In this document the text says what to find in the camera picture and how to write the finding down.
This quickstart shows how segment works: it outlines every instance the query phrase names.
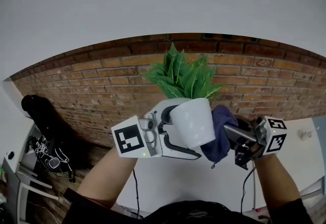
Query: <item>potted plant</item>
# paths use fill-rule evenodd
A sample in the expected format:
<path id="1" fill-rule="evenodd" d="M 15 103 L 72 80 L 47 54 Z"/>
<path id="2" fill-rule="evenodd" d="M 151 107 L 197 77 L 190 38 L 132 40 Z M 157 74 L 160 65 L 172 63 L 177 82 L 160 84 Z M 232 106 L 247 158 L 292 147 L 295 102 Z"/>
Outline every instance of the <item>potted plant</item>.
<path id="1" fill-rule="evenodd" d="M 164 62 L 155 63 L 144 76 L 171 98 L 188 98 L 170 112 L 173 125 L 188 148 L 215 140 L 208 98 L 216 96 L 222 85 L 211 83 L 215 69 L 207 68 L 207 57 L 188 64 L 184 50 L 179 53 L 172 43 Z"/>
<path id="2" fill-rule="evenodd" d="M 187 64 L 184 50 L 179 53 L 172 43 L 163 64 L 153 64 L 144 77 L 158 85 L 168 98 L 210 98 L 222 87 L 211 83 L 215 71 L 207 68 L 207 57 Z"/>

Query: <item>human arm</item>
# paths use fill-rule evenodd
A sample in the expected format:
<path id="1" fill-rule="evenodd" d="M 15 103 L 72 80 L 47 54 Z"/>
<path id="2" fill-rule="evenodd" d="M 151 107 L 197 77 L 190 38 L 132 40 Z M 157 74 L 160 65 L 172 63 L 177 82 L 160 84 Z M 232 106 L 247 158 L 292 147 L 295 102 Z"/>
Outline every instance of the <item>human arm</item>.
<path id="1" fill-rule="evenodd" d="M 269 211 L 300 198 L 295 182 L 275 154 L 261 157 L 255 165 Z"/>
<path id="2" fill-rule="evenodd" d="M 113 147 L 87 174 L 77 193 L 111 208 L 126 184 L 137 158 L 120 157 Z"/>

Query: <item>blue cloth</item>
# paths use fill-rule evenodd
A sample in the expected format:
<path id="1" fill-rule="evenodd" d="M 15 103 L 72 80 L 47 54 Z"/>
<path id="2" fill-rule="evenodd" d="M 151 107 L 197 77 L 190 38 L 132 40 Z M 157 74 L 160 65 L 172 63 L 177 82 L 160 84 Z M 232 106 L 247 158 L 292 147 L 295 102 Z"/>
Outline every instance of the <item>blue cloth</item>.
<path id="1" fill-rule="evenodd" d="M 218 105 L 215 107 L 215 109 L 212 111 L 212 116 L 215 140 L 202 145 L 201 149 L 207 159 L 215 164 L 225 158 L 230 151 L 230 142 L 223 126 L 226 123 L 233 126 L 238 126 L 238 121 L 230 110 L 228 110 L 228 108 L 224 105 Z"/>

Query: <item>white flower pot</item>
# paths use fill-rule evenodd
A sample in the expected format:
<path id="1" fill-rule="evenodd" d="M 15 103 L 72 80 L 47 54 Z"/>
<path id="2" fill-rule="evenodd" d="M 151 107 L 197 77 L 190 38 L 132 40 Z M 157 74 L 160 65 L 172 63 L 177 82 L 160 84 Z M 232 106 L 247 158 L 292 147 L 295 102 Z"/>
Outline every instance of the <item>white flower pot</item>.
<path id="1" fill-rule="evenodd" d="M 215 140 L 213 118 L 207 98 L 183 103 L 170 112 L 181 140 L 190 149 Z"/>

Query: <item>artificial plant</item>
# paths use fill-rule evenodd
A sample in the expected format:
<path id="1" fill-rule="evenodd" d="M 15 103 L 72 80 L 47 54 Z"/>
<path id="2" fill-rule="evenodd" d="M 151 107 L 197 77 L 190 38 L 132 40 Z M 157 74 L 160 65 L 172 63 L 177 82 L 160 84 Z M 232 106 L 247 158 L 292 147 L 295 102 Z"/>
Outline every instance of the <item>artificial plant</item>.
<path id="1" fill-rule="evenodd" d="M 168 98 L 210 98 L 222 87 L 211 83 L 215 70 L 207 68 L 207 57 L 188 64 L 184 50 L 179 53 L 172 43 L 163 64 L 153 64 L 144 77 L 158 85 Z"/>

